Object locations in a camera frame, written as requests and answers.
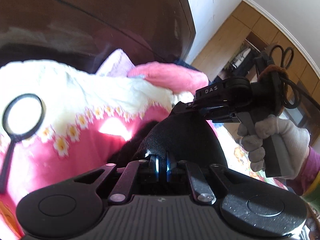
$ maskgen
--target white wall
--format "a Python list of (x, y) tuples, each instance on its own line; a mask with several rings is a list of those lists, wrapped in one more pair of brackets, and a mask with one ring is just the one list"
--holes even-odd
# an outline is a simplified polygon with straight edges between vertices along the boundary
[(273, 21), (320, 76), (320, 0), (247, 0)]
[(196, 37), (187, 56), (191, 63), (241, 0), (188, 0)]

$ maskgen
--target pink sweater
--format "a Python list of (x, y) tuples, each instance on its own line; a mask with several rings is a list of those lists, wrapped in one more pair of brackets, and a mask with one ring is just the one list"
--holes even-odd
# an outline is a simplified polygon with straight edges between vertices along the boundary
[(307, 164), (299, 179), (287, 180), (287, 185), (291, 187), (296, 194), (303, 195), (316, 179), (320, 171), (320, 154), (312, 147), (307, 160)]

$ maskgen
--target white ceiling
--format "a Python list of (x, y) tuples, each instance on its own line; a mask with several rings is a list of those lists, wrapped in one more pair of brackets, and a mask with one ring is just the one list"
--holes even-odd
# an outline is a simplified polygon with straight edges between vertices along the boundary
[(320, 77), (320, 0), (246, 0), (269, 18)]

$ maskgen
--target gray fingertip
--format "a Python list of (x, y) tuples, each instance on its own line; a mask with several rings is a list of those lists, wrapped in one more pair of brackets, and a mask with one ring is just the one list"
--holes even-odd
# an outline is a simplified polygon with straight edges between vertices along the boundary
[(266, 154), (266, 152), (265, 152), (264, 148), (259, 147), (258, 149), (249, 152), (248, 158), (249, 158), (249, 161), (257, 163), (257, 162), (263, 160), (265, 154)]
[(256, 135), (247, 135), (241, 140), (242, 147), (247, 152), (252, 152), (262, 146), (262, 139)]
[(276, 122), (274, 118), (267, 118), (263, 121), (256, 122), (255, 129), (260, 138), (266, 139), (276, 132)]
[(257, 171), (261, 171), (262, 168), (263, 168), (263, 165), (264, 165), (264, 160), (261, 160), (259, 162), (252, 162), (250, 164), (250, 167), (251, 167), (251, 170), (253, 170), (254, 172), (257, 172)]
[(239, 125), (237, 134), (242, 137), (246, 136), (248, 134), (248, 129), (246, 128), (246, 126), (244, 124), (241, 123)]

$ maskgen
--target pink sleeve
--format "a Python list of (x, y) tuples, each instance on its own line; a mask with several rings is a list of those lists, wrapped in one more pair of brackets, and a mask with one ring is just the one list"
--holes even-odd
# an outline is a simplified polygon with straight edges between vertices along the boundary
[(159, 62), (138, 65), (128, 72), (128, 77), (141, 75), (154, 86), (170, 89), (174, 94), (189, 91), (194, 95), (196, 90), (209, 83), (208, 77), (202, 72)]
[(307, 164), (301, 174), (300, 179), (287, 180), (287, 185), (291, 187), (296, 194), (303, 195), (316, 179), (320, 171), (320, 154), (318, 154), (312, 147), (307, 160)]

